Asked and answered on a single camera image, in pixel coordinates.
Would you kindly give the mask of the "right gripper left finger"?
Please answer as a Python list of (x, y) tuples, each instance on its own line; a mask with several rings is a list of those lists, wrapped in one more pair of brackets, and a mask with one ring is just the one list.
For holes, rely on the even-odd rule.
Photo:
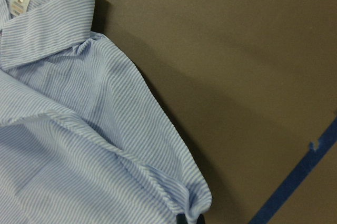
[(185, 215), (176, 215), (176, 224), (187, 224)]

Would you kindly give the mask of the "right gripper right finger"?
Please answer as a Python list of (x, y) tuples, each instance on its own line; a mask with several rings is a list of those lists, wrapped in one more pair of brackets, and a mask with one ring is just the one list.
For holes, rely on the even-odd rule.
[(205, 224), (205, 218), (203, 215), (199, 215), (196, 224)]

